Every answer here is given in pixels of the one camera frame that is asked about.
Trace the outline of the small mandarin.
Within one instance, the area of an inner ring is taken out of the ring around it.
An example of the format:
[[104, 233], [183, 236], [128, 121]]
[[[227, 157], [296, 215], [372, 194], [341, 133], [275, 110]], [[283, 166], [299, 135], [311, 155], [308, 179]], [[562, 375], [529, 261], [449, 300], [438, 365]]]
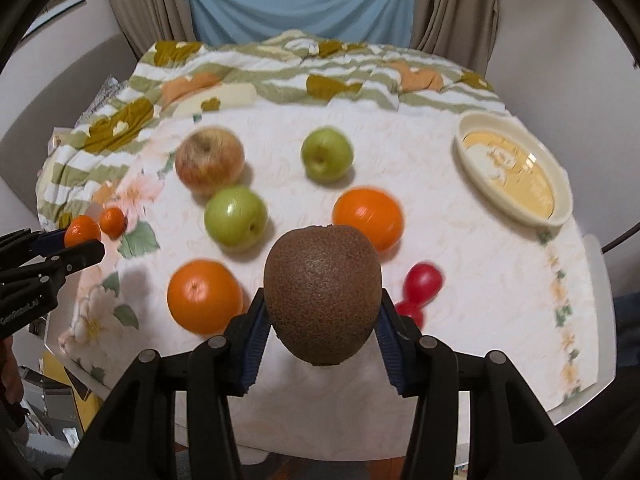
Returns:
[[73, 247], [90, 242], [90, 240], [100, 240], [101, 229], [93, 218], [82, 214], [75, 218], [65, 231], [64, 246]]
[[118, 207], [107, 207], [99, 218], [101, 231], [111, 240], [117, 240], [127, 229], [127, 217]]

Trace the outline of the red cherry tomato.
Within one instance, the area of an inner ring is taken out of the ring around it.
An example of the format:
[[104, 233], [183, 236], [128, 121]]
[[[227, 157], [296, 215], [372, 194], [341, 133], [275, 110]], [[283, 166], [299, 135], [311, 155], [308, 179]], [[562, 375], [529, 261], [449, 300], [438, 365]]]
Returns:
[[406, 275], [405, 300], [425, 306], [439, 294], [443, 284], [444, 276], [437, 266], [429, 262], [419, 262]]
[[418, 304], [415, 304], [410, 300], [401, 300], [395, 304], [395, 309], [399, 315], [411, 318], [413, 322], [416, 323], [419, 330], [423, 327], [425, 315], [423, 308]]

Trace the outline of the brown kiwi fruit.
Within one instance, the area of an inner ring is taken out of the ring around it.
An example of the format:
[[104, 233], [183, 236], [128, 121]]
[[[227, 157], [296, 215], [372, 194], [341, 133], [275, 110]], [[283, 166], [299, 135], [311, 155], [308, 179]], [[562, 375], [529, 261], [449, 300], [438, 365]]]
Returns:
[[283, 234], [264, 267], [272, 326], [293, 356], [333, 366], [368, 340], [382, 299], [378, 253], [351, 226], [307, 226]]

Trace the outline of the large orange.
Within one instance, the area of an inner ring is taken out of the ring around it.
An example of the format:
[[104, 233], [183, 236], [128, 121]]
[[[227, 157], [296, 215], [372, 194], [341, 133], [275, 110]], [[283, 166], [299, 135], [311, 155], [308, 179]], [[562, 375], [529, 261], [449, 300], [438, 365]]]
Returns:
[[242, 288], [220, 262], [195, 259], [172, 274], [167, 307], [176, 323], [201, 336], [222, 333], [244, 309]]
[[398, 200], [370, 186], [344, 192], [333, 206], [332, 223], [357, 229], [378, 252], [394, 248], [405, 231], [405, 216]]

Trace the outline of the small mandarin on table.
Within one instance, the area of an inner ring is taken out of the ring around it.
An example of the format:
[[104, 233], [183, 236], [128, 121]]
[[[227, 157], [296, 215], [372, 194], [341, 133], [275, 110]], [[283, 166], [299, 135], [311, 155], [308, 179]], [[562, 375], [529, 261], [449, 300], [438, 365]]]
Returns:
[[111, 240], [117, 240], [127, 229], [127, 217], [118, 207], [107, 207], [99, 218], [101, 231]]

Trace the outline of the grey headboard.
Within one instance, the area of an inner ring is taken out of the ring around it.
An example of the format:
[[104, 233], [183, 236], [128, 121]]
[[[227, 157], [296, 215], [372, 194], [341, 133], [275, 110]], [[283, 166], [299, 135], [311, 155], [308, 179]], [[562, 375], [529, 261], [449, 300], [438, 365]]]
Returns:
[[1, 177], [29, 210], [37, 209], [37, 172], [53, 129], [71, 127], [107, 77], [124, 80], [136, 64], [128, 41], [118, 34], [73, 62], [16, 118], [1, 140]]

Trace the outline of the green apple near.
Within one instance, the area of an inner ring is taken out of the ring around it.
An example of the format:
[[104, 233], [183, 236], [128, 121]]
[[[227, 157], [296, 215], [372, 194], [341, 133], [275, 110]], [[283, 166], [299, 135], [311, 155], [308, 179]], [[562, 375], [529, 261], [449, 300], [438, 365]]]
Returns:
[[206, 204], [204, 226], [209, 237], [226, 252], [244, 252], [255, 246], [268, 223], [268, 209], [245, 185], [232, 185]]

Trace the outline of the green apple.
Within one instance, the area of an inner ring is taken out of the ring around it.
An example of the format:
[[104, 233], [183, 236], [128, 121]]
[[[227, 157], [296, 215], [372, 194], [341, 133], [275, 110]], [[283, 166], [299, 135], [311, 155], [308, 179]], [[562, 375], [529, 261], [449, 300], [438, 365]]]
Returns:
[[317, 183], [333, 183], [352, 168], [352, 144], [340, 130], [324, 127], [309, 133], [300, 148], [306, 175]]
[[232, 185], [206, 204], [204, 226], [209, 237], [226, 252], [244, 252], [255, 246], [268, 223], [268, 209], [245, 185]]

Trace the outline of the cream yellow plate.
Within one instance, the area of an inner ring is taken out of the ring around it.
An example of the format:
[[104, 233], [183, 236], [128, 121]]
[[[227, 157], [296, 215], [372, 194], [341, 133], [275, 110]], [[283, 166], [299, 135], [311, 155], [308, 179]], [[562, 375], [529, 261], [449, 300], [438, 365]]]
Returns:
[[518, 118], [465, 112], [454, 147], [471, 181], [510, 218], [550, 229], [570, 220], [574, 197], [567, 171]]

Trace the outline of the green apple far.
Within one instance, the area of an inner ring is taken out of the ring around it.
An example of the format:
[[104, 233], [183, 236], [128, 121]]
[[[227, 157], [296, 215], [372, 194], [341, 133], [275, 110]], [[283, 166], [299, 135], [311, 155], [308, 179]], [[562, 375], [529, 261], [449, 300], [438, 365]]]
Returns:
[[333, 183], [352, 168], [352, 144], [340, 130], [324, 127], [309, 133], [300, 148], [306, 175], [317, 183]]

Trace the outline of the framed houses picture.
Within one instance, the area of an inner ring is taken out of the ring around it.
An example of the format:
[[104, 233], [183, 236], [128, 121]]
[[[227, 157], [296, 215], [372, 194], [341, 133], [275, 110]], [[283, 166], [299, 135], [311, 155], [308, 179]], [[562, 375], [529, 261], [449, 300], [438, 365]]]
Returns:
[[86, 0], [50, 0], [37, 15], [35, 21], [29, 25], [22, 37], [22, 41], [26, 40], [34, 32], [38, 32], [40, 28], [47, 26], [50, 22], [56, 20], [66, 12], [76, 8]]

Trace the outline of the green striped floral duvet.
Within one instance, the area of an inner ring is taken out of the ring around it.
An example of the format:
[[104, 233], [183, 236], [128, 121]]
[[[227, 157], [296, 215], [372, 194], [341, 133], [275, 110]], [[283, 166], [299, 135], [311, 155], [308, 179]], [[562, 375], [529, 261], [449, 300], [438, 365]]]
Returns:
[[440, 56], [390, 44], [351, 44], [297, 29], [251, 44], [212, 47], [157, 41], [127, 80], [78, 118], [43, 164], [36, 211], [47, 231], [65, 228], [118, 182], [164, 118], [201, 96], [208, 112], [255, 103], [377, 105], [423, 114], [506, 104], [480, 74]]

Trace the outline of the right beige curtain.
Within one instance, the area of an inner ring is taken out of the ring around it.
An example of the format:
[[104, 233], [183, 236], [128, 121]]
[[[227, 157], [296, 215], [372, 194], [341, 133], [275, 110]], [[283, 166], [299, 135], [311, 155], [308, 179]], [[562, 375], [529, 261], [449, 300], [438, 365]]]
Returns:
[[410, 47], [485, 75], [498, 21], [499, 0], [414, 0]]

